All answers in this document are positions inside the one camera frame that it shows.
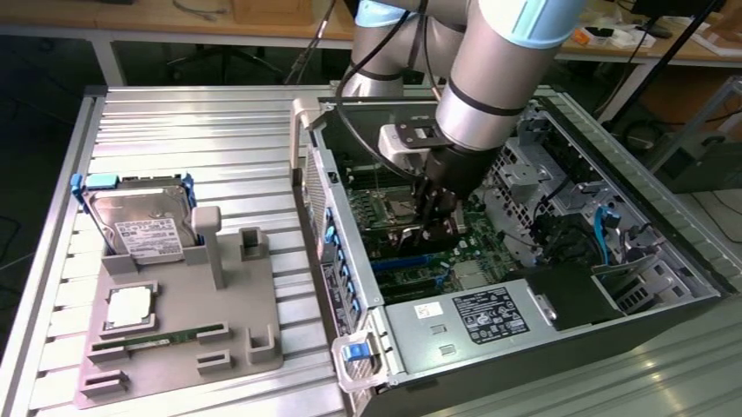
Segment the sticker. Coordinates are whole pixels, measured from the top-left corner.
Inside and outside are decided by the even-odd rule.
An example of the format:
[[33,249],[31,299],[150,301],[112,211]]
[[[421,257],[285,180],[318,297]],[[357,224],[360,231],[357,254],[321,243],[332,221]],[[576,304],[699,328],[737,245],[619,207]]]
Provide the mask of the sticker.
[[120,239],[132,258],[150,258],[182,253],[173,219],[116,223]]
[[428,304],[420,304],[415,306],[415,313],[419,319],[427,319],[428,317],[435,317],[443,314],[443,308],[440,308],[440,303],[429,302]]
[[453,304],[469,338],[477,345],[529,330],[504,288],[455,297]]

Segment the blue cable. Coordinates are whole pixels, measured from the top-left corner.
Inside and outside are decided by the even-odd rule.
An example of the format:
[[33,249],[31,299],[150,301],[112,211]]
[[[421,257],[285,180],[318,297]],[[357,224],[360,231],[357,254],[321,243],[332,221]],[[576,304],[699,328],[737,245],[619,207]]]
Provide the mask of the blue cable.
[[600,253],[603,255],[603,264],[607,265],[607,245],[604,244],[603,238],[603,215],[608,212],[608,208],[604,206],[597,206],[595,210],[595,221],[592,222],[592,228],[595,230],[595,238],[597,239],[597,245],[600,246]]

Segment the aluminum extrusion table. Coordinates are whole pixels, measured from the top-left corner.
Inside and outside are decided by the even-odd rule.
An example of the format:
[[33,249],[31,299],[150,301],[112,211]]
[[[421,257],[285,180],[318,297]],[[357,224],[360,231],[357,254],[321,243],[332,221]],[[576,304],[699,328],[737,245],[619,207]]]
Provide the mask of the aluminum extrusion table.
[[80,415],[344,415],[308,273],[288,179],[288,109],[326,87],[109,89],[82,102],[0,371],[2,415],[77,413],[102,242],[69,199],[74,172],[188,171],[198,206],[221,209],[221,233],[260,226],[269,255],[285,363],[281,369],[152,395]]

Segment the motherboard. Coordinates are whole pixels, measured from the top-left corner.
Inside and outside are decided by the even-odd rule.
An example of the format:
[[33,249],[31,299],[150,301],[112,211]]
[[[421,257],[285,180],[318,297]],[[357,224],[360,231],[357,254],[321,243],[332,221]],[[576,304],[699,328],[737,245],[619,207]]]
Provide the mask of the motherboard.
[[521,268],[476,196],[461,206],[465,232],[455,248],[402,258],[386,235],[415,220],[409,186],[350,189],[348,202],[386,305],[495,284]]

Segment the metal frame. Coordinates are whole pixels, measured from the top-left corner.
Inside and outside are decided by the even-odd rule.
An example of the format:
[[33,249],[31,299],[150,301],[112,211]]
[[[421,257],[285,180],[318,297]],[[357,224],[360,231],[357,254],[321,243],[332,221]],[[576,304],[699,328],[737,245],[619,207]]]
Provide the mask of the metal frame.
[[[708,120],[713,114],[713,112],[719,109],[719,106],[732,97],[732,96],[742,96],[742,76],[732,76],[728,80],[721,84],[720,88],[716,90],[700,111],[695,114],[693,118],[684,124],[683,128],[671,138],[664,140],[660,143],[649,156],[645,160],[647,168],[651,172],[656,172],[669,156],[676,152],[676,150],[683,145],[683,142],[687,140],[692,133],[696,133],[699,128],[701,128],[705,120]],[[720,129],[723,131],[729,130],[733,125],[736,124],[739,118],[732,117],[733,120],[727,120]]]
[[29,390],[18,391],[14,396],[7,394],[14,393],[15,388],[21,385],[23,364],[26,361],[31,360],[35,354],[29,350],[35,338],[31,337],[30,332],[26,332],[26,329],[33,328],[39,320],[39,314],[42,314],[44,311],[41,303],[44,298],[48,299],[45,294],[50,291],[56,291],[54,286],[48,287],[46,285],[46,276],[50,274],[52,268],[58,269],[58,265],[54,265],[54,258],[57,258],[56,254],[58,250],[65,248],[64,245],[60,245],[58,237],[62,235],[62,228],[69,228],[72,226],[70,222],[60,221],[69,216],[70,197],[68,192],[69,181],[66,179],[77,171],[78,163],[84,158],[85,140],[93,131],[90,130],[90,125],[96,118],[96,111],[97,117],[100,117],[101,112],[98,101],[100,100],[92,97],[85,97],[82,99],[69,147],[66,148],[65,159],[58,172],[57,186],[54,187],[54,194],[46,213],[35,256],[33,258],[29,277],[22,291],[21,304],[14,316],[13,331],[3,351],[3,357],[7,358],[5,363],[13,364],[11,366],[0,368],[0,392],[3,393],[2,407],[5,410],[9,409],[13,400],[17,400],[17,396],[22,396],[22,398],[30,396]]

